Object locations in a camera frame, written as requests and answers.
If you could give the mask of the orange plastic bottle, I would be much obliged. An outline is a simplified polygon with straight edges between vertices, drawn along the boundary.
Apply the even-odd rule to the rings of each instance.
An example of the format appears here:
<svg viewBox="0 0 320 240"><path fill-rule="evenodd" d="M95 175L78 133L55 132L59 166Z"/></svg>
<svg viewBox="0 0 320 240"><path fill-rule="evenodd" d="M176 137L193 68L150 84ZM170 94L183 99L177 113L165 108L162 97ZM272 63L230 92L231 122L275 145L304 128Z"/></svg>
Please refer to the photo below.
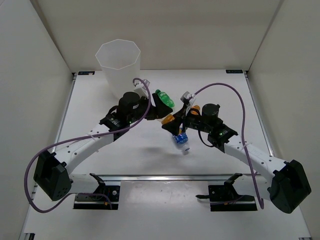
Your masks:
<svg viewBox="0 0 320 240"><path fill-rule="evenodd" d="M190 108L190 110L188 111L187 113L187 116L191 116L191 117L194 117L194 116L200 116L201 115L201 112L200 112L200 106L199 105L194 105Z"/></svg>

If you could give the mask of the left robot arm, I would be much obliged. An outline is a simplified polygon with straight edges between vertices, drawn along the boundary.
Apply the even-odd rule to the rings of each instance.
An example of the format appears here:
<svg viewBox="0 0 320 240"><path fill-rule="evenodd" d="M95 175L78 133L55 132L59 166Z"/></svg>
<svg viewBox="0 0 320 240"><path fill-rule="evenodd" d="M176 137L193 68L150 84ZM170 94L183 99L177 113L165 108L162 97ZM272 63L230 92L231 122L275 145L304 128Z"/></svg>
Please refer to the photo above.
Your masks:
<svg viewBox="0 0 320 240"><path fill-rule="evenodd" d="M160 97L152 94L154 103L135 92L126 92L99 124L88 133L89 138L68 143L58 151L44 151L37 160L33 179L52 201L67 194L88 194L100 200L105 194L104 183L97 175L75 174L73 171L100 148L109 145L128 132L130 124L139 119L156 120L173 112Z"/></svg>

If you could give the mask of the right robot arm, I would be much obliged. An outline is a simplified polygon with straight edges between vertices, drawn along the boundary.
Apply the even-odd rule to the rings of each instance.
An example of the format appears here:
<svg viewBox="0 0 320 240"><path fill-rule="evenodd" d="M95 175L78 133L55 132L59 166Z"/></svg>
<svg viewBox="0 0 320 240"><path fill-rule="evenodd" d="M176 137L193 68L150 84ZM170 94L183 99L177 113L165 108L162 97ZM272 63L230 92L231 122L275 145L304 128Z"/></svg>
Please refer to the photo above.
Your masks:
<svg viewBox="0 0 320 240"><path fill-rule="evenodd" d="M290 214L312 192L302 164L296 160L285 161L269 155L254 145L242 140L235 130L218 117L219 105L208 103L199 111L183 106L175 114L162 120L162 128L174 136L186 129L208 134L213 148L232 156L264 177L257 182L259 196L271 201L280 211Z"/></svg>

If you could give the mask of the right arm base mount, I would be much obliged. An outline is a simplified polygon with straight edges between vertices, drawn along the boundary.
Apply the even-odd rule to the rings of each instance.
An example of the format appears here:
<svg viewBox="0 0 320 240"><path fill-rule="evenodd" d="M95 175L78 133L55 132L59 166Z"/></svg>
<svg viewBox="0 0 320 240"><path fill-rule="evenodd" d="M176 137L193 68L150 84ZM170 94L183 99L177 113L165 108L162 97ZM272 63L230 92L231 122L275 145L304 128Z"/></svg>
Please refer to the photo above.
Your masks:
<svg viewBox="0 0 320 240"><path fill-rule="evenodd" d="M236 180L244 175L235 173L223 184L208 185L208 194L198 194L196 199L209 203L211 212L254 212L257 211L255 198L251 195L238 194L233 186Z"/></svg>

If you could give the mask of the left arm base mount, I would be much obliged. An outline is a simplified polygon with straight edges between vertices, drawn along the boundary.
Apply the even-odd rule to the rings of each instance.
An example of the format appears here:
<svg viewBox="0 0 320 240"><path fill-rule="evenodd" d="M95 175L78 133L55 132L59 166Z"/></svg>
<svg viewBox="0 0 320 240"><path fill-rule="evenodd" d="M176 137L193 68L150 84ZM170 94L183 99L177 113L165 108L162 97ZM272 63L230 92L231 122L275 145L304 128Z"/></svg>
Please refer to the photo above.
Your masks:
<svg viewBox="0 0 320 240"><path fill-rule="evenodd" d="M111 210L119 208L121 183L104 180L94 173L73 174L71 193L75 210Z"/></svg>

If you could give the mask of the green plastic bottle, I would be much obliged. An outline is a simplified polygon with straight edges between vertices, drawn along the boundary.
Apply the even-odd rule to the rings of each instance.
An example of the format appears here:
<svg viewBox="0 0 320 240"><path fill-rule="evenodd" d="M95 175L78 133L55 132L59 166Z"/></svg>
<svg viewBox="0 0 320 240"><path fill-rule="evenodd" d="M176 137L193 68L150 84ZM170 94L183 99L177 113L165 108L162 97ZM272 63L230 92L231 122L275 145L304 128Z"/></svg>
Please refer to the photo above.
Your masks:
<svg viewBox="0 0 320 240"><path fill-rule="evenodd" d="M159 89L157 89L155 91L155 93L158 95L158 97L160 98L160 100L168 107L170 108L174 108L175 107L175 103L174 101L169 97L169 95L164 92L164 91L161 91Z"/></svg>

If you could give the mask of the clear bottle blue label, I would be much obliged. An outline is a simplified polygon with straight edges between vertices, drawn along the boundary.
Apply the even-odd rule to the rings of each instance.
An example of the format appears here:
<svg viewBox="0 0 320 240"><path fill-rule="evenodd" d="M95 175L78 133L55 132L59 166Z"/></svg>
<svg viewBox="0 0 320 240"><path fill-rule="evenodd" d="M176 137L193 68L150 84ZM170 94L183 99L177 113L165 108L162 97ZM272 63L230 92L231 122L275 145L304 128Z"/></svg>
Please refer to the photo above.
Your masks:
<svg viewBox="0 0 320 240"><path fill-rule="evenodd" d="M175 147L180 150L183 155L187 155L189 153L189 138L185 132L182 132L179 135L173 135L172 141Z"/></svg>

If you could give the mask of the clear bottle yellow cap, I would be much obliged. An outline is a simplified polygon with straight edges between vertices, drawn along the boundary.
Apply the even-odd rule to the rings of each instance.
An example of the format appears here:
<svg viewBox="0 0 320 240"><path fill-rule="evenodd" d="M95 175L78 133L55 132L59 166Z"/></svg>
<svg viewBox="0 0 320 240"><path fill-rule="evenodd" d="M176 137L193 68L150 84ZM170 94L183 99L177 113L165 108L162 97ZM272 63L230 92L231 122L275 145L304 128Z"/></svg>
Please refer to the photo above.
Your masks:
<svg viewBox="0 0 320 240"><path fill-rule="evenodd" d="M169 122L172 122L173 120L175 119L175 117L172 115L172 114L168 114L166 117L164 117L162 120L161 120L161 124L162 125L165 125Z"/></svg>

